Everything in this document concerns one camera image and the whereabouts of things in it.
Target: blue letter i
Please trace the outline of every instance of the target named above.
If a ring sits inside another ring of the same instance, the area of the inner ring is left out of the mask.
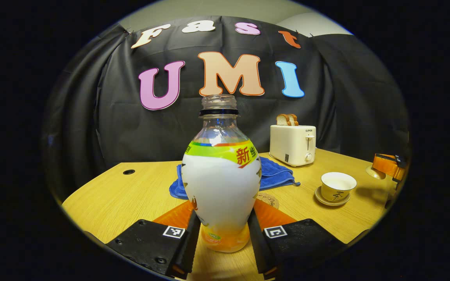
[[[291,62],[276,62],[275,65],[282,71],[284,78],[284,89],[282,94],[290,98],[301,98],[305,93],[300,89],[298,78],[296,77],[296,65]]]

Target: blue towel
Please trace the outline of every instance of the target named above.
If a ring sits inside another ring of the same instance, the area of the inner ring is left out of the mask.
[[[283,187],[285,185],[300,185],[295,181],[293,171],[269,160],[260,157],[261,160],[261,180],[259,190],[273,189],[274,187]],[[178,179],[170,186],[171,196],[179,199],[189,199],[185,192],[182,181],[182,165],[177,166]]]

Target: saucer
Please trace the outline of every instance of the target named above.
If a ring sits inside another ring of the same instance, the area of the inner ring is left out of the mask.
[[[317,187],[317,189],[316,189],[316,197],[322,204],[325,204],[325,205],[328,205],[328,206],[339,206],[339,205],[345,204],[348,200],[350,200],[350,195],[351,194],[348,194],[348,196],[346,196],[343,200],[340,200],[340,201],[337,201],[337,202],[328,201],[328,200],[324,199],[324,197],[322,197],[322,194],[320,193],[320,189],[321,188],[322,187]]]

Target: round coaster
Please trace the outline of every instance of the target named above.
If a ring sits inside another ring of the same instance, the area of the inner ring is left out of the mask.
[[[324,199],[324,197],[322,197],[322,194],[320,193],[320,189],[321,188],[322,187],[317,187],[317,189],[316,189],[316,198],[322,204],[326,204],[328,206],[339,206],[339,205],[345,204],[346,202],[348,202],[348,200],[350,200],[350,195],[351,194],[348,194],[348,196],[346,196],[343,200],[340,200],[340,201],[337,201],[337,202],[326,200],[326,199]]]
[[[270,194],[258,192],[257,198],[276,209],[279,208],[279,200]]]

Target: black cloth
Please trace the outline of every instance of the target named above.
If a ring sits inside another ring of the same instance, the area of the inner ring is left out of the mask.
[[[187,23],[214,21],[212,32],[183,33]],[[235,31],[254,23],[261,35]],[[316,146],[367,161],[374,153],[404,154],[407,114],[400,90],[380,60],[347,34],[306,37],[262,21],[231,16],[185,18],[151,42],[131,49],[144,30],[128,34],[120,26],[89,43],[64,70],[48,105],[43,148],[50,184],[62,198],[119,162],[181,160],[202,128],[198,91],[204,86],[201,52],[220,52],[233,66],[240,55],[258,56],[262,96],[234,96],[238,127],[262,153],[270,148],[270,125],[278,114],[296,114],[301,125],[317,127]],[[289,31],[301,49],[279,34]],[[180,96],[163,110],[140,102],[143,71],[158,68],[154,93],[168,90],[164,66],[184,60]],[[302,98],[282,94],[284,79],[275,62],[296,64]],[[220,80],[218,86],[227,90]]]

